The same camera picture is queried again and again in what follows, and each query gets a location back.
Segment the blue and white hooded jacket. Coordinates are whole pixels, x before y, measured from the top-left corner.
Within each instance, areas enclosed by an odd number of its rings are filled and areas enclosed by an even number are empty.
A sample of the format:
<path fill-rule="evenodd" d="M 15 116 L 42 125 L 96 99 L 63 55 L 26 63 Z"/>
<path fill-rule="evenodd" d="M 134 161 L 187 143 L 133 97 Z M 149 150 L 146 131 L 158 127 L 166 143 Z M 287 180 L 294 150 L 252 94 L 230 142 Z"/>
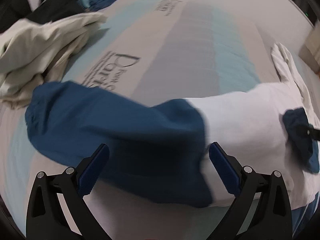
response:
<path fill-rule="evenodd" d="M 156 203 L 228 205 L 226 164 L 212 163 L 217 142 L 257 172 L 280 171 L 298 232 L 319 207 L 319 143 L 300 138 L 296 124 L 319 118 L 295 59 L 281 43 L 271 50 L 279 82 L 247 92 L 172 99 L 152 107 L 99 87 L 50 82 L 37 87 L 25 113 L 27 135 L 42 155 L 76 166 L 101 144 L 108 162 L 96 169 L 117 187 Z"/>

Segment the black clothes pile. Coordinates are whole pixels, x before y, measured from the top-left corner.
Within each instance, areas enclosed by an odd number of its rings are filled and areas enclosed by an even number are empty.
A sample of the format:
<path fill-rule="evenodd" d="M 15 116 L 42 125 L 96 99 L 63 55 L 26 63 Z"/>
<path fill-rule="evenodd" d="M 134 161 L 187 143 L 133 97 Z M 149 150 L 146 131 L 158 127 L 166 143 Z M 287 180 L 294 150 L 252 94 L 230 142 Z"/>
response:
<path fill-rule="evenodd" d="M 1 3 L 1 32 L 18 20 L 26 18 L 35 23 L 55 22 L 85 12 L 81 0 L 39 0 L 39 6 L 31 9 L 29 0 L 7 0 Z"/>

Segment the beige crumpled garment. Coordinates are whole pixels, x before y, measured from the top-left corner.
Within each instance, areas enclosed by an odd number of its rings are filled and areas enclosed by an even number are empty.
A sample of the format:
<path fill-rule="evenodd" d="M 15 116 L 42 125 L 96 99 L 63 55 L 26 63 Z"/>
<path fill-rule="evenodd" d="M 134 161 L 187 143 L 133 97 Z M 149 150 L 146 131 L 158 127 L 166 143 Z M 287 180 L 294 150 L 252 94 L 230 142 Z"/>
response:
<path fill-rule="evenodd" d="M 100 12 L 86 12 L 45 24 L 17 21 L 1 34 L 1 103 L 25 107 L 37 86 L 61 81 L 69 58 L 106 20 Z"/>

